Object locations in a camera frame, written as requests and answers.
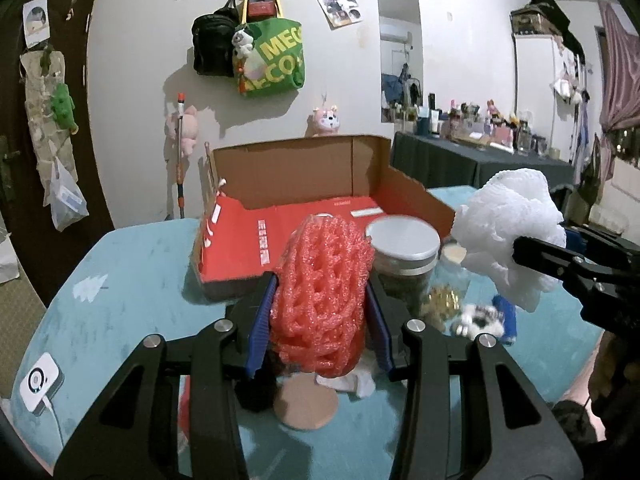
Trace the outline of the white mesh bath pouf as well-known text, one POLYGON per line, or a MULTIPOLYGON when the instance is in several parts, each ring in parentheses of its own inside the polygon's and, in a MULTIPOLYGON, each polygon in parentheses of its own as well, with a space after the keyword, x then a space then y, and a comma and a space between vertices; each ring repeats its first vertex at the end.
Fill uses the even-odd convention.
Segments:
POLYGON ((451 236, 465 249, 465 269, 487 276, 511 304, 533 312, 558 280, 517 264, 514 240, 524 236, 564 248, 562 221, 541 171, 502 170, 457 210, 451 236))

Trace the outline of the white tissue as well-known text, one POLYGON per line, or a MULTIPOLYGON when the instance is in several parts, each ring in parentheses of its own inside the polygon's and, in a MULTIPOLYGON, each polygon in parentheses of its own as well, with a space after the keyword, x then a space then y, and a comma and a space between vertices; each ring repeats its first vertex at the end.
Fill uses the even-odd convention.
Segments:
POLYGON ((375 377, 380 372, 378 361, 372 350, 363 350, 356 366, 346 375, 326 378, 316 375, 316 384, 338 392, 355 393, 364 399, 375 392, 375 377))

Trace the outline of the red foam net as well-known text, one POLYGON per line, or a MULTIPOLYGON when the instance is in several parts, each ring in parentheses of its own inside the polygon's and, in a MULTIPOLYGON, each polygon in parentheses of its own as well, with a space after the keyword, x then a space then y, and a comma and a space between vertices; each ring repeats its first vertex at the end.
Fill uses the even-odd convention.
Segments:
POLYGON ((276 267, 270 312, 270 341, 284 364, 327 378, 356 366, 373 260, 355 222, 316 214, 298 226, 276 267))

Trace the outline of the white furry star bow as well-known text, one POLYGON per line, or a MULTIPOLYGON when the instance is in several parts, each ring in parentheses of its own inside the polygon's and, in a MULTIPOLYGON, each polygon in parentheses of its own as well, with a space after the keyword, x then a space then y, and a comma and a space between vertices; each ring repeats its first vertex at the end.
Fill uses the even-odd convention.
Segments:
POLYGON ((493 306, 465 304, 450 326, 452 336, 474 340, 480 334, 491 334, 496 338, 504 335, 501 313, 493 306))

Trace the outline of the white charger pad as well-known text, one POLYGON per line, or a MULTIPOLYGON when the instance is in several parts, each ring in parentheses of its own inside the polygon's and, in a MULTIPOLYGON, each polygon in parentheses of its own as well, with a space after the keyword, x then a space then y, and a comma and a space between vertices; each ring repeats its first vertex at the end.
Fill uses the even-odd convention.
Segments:
POLYGON ((44 352, 20 382, 20 397, 29 413, 39 414, 44 399, 51 400, 64 382, 64 374, 49 352, 44 352))

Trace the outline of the large glass jar dark contents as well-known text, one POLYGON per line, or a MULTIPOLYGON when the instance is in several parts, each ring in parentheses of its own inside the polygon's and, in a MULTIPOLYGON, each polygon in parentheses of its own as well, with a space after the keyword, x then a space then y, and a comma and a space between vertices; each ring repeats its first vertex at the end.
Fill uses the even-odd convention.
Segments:
POLYGON ((437 263, 440 237, 426 221, 388 214, 366 229, 375 250, 373 267, 388 296, 401 300, 413 318, 421 315, 437 263))

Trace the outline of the dark cloth covered side table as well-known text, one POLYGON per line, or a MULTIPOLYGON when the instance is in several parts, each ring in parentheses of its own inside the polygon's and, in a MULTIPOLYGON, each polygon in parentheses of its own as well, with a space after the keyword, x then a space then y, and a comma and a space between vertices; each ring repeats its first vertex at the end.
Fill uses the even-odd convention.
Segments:
POLYGON ((532 168, 547 178, 549 188, 572 185, 574 168, 567 162, 537 155, 515 155, 496 148, 469 148, 444 139, 396 132, 390 164, 424 188, 481 188, 502 170, 532 168))

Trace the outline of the teal plush tablecloth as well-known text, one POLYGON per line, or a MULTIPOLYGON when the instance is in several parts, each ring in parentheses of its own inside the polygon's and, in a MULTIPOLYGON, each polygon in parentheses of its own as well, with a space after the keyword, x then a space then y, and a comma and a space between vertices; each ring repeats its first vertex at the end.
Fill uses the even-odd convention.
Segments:
MULTIPOLYGON (((198 225, 174 220, 105 235, 79 263, 50 303, 21 362, 27 372, 49 353, 62 386, 40 414, 11 396, 16 432, 52 466, 85 412, 142 338, 177 339, 197 333, 224 313, 207 300, 190 267, 198 225)), ((600 332, 582 320, 578 301, 556 288, 534 312, 520 312, 510 351, 544 400, 573 392, 590 373, 600 332)), ((270 412, 239 411, 248 472, 254 479, 385 479, 399 434, 405 387, 384 376, 365 399, 341 394, 325 427, 296 431, 270 412)))

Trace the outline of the white wardrobe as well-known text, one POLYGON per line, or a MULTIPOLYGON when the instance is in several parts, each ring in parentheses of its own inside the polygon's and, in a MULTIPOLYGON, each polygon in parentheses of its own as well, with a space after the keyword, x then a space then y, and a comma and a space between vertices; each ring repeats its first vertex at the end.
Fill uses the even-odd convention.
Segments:
POLYGON ((513 41, 516 114, 546 139, 551 154, 571 164, 578 148, 584 66, 558 36, 515 35, 513 41))

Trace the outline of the plastic bag on door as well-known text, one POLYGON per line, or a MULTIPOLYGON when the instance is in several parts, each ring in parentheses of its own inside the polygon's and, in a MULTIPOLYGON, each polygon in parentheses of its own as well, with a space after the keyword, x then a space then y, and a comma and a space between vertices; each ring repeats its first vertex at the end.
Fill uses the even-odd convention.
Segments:
POLYGON ((58 232, 89 215, 87 201, 79 186, 57 157, 51 166, 50 206, 52 222, 58 232))

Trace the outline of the green plush on door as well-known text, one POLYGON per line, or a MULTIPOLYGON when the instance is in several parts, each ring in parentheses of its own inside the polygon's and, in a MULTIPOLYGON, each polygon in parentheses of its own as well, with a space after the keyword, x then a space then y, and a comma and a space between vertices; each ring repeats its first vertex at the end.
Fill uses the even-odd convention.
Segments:
POLYGON ((67 84, 58 84, 51 96, 51 110, 55 123, 70 134, 79 130, 74 118, 75 104, 67 84))

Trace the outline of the black backpack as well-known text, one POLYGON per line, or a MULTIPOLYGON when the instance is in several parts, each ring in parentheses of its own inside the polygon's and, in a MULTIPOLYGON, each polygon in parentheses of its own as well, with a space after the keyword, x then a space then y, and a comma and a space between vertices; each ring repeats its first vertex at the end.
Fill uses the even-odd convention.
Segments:
POLYGON ((232 37, 240 24, 236 0, 227 0, 214 13, 204 14, 193 22, 193 67, 204 76, 233 77, 232 37))

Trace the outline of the wall mirror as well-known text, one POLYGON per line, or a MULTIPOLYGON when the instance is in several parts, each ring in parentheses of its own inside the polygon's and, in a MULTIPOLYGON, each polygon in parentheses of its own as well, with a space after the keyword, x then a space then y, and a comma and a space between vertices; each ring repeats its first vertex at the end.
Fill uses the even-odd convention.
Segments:
POLYGON ((423 105, 423 36, 419 0, 378 0, 381 120, 415 122, 423 105))

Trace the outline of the pink plush toy on wall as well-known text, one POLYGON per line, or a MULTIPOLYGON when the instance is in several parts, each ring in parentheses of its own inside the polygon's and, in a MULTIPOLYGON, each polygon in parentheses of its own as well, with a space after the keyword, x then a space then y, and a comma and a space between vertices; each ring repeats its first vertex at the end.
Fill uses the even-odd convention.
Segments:
POLYGON ((334 136, 340 132, 341 118, 336 105, 326 105, 326 96, 322 96, 322 104, 315 107, 307 119, 306 136, 334 136))

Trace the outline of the photo poster on wall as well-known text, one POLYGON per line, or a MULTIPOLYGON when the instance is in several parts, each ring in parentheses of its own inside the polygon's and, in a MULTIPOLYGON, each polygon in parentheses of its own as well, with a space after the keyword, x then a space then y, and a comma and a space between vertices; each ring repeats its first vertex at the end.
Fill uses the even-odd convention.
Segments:
POLYGON ((357 0, 317 0, 330 29, 338 29, 362 20, 357 0))

